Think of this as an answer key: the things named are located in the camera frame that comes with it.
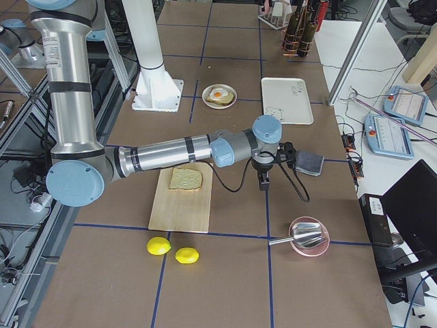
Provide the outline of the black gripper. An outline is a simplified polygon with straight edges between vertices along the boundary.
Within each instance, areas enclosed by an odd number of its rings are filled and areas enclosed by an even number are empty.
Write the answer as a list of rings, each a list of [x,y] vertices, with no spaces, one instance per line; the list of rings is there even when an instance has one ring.
[[[269,163],[260,163],[255,159],[251,159],[251,165],[257,171],[258,180],[259,180],[259,189],[261,191],[269,190],[270,179],[268,177],[268,172],[272,169],[273,162],[271,161]]]

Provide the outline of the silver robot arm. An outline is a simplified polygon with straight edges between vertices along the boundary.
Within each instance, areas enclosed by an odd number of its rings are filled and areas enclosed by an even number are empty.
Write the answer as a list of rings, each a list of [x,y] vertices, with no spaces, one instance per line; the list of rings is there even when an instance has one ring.
[[[102,1],[30,1],[32,25],[41,33],[57,142],[46,187],[66,206],[96,201],[111,182],[130,174],[213,159],[219,167],[247,160],[265,168],[282,137],[281,123],[258,117],[239,133],[215,133],[147,146],[105,147],[96,136],[86,39],[104,28]]]

